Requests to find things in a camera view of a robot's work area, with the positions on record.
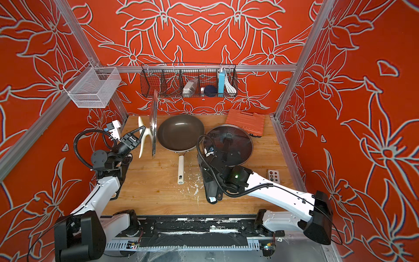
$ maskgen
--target blue power bank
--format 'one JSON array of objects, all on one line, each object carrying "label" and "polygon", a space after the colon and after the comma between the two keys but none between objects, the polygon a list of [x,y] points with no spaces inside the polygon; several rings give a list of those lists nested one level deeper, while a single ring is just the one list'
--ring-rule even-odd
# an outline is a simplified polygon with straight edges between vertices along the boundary
[{"label": "blue power bank", "polygon": [[218,96],[223,97],[224,93],[224,79],[225,79],[225,70],[220,72],[218,76]]}]

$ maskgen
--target wooden board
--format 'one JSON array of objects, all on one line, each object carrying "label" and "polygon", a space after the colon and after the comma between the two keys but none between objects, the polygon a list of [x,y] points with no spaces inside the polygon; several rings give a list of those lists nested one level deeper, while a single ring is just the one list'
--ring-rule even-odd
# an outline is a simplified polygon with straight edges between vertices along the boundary
[{"label": "wooden board", "polygon": [[[158,116],[161,124],[169,116]],[[224,124],[226,115],[197,115],[208,132],[211,128]],[[142,117],[148,126],[149,117]],[[129,117],[123,134],[138,127],[138,117]],[[294,189],[290,173],[282,155],[272,122],[265,117],[264,135],[252,138],[254,149],[244,167],[266,177],[267,169],[279,170],[281,184]],[[177,184],[178,154],[164,149],[158,142],[156,155],[151,157],[149,137],[144,143],[144,152],[139,159],[140,147],[132,151],[132,160],[126,180],[117,200],[110,201],[103,215],[112,215],[118,211],[134,209],[138,215],[192,215],[192,214],[256,214],[259,209],[284,211],[284,209],[265,200],[243,196],[239,198],[223,197],[213,205],[205,198],[202,175],[197,161],[197,150],[185,154],[185,184]]]}]

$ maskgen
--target white pan handle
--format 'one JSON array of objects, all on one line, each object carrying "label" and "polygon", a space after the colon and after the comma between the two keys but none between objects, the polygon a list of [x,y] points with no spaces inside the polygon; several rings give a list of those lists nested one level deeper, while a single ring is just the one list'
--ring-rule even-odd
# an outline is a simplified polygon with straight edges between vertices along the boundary
[{"label": "white pan handle", "polygon": [[179,156],[179,168],[178,168],[178,184],[179,185],[185,183],[184,162],[185,162],[185,156]]}]

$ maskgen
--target dark blue ball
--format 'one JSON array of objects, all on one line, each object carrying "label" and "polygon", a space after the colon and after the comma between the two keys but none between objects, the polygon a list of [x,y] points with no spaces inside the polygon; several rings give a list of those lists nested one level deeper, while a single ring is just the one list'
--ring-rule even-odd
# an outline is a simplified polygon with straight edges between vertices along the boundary
[{"label": "dark blue ball", "polygon": [[215,86],[212,86],[212,85],[207,85],[204,88],[204,94],[209,96],[209,97],[214,97],[217,94],[217,88]]}]

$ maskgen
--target orange floral wallpaper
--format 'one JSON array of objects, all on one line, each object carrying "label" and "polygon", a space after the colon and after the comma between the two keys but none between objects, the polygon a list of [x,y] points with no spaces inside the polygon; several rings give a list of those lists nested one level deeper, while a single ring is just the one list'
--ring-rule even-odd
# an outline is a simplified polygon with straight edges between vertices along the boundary
[{"label": "orange floral wallpaper", "polygon": [[[121,117],[112,102],[105,109],[77,108],[70,102],[1,182],[0,261],[26,261],[37,238],[87,197],[96,176],[75,156],[74,137],[116,119]],[[90,159],[94,150],[106,147],[101,136],[90,135],[79,141],[78,149]],[[50,230],[36,242],[29,261],[51,261],[54,256]]]},{"label": "orange floral wallpaper", "polygon": [[345,262],[419,260],[418,24],[417,1],[337,1],[280,117]]},{"label": "orange floral wallpaper", "polygon": [[[85,55],[50,0],[0,3],[0,158],[84,69]],[[84,129],[121,119],[105,109],[79,109],[70,102],[0,183],[0,261],[26,261],[29,247],[95,185],[94,173],[76,158],[72,142]],[[80,141],[89,158],[104,149],[101,137]],[[54,257],[53,231],[36,242],[30,261]]]},{"label": "orange floral wallpaper", "polygon": [[0,4],[0,158],[87,62],[50,0]]},{"label": "orange floral wallpaper", "polygon": [[[214,62],[293,64],[320,0],[69,0],[102,65]],[[290,72],[239,74],[235,98],[165,98],[161,114],[219,114],[229,108],[273,113]],[[118,94],[131,114],[146,114],[139,75],[125,74]]]}]

